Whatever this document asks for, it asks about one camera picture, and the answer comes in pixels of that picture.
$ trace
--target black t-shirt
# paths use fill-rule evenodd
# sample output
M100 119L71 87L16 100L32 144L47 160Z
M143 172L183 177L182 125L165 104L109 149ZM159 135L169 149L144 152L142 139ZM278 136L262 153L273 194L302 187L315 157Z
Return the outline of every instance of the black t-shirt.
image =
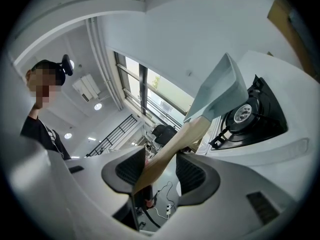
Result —
M40 142L46 150L53 150L56 152L60 152L63 154L63 159L68 160L71 159L64 145L62 144L59 134L53 130L55 133L55 145L52 143L52 140L47 132L45 126L40 122L40 120L33 119L28 116L24 122L23 128L21 130L21 135L26 136L28 138L32 138L38 142Z

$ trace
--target person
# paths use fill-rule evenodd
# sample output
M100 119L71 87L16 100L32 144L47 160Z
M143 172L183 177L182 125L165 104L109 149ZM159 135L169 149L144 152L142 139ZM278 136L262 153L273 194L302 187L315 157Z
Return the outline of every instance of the person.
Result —
M39 111L49 106L64 84L64 69L58 63L42 60L27 71L25 79L28 89L35 96L35 104L24 122L21 135L38 141L46 150L60 153L64 160L71 159L59 134L38 118Z

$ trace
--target black railing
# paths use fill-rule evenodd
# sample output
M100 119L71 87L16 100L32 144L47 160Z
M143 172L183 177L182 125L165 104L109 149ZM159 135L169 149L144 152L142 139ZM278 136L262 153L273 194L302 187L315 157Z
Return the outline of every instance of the black railing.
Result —
M107 137L101 141L88 155L90 157L100 155L105 149L111 148L133 125L137 120L131 114L122 123L118 125Z

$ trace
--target tree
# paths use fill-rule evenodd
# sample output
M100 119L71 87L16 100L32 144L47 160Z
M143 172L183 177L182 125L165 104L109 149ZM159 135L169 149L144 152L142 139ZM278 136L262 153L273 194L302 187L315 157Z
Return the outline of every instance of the tree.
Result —
M153 86L155 89L158 88L159 80L160 80L160 75L157 75L157 76L155 77L155 79L152 81L152 86Z

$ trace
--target white wall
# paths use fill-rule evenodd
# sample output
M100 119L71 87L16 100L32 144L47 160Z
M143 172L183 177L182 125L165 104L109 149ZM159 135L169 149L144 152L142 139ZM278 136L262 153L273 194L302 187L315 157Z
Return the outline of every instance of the white wall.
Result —
M267 19L274 0L146 0L146 14L100 19L109 49L140 62L195 97L225 52L271 52L301 68Z
M99 140L102 141L128 116L131 115L131 111L129 109L124 108L123 110L118 111L114 103L111 103L111 105L112 107L107 107L104 112L102 111L97 114L97 116L91 117L84 122L77 129L74 141L68 142L68 139L63 140L63 144L65 145L69 155L85 156L90 153L99 144ZM94 138L96 141L88 140L88 137Z

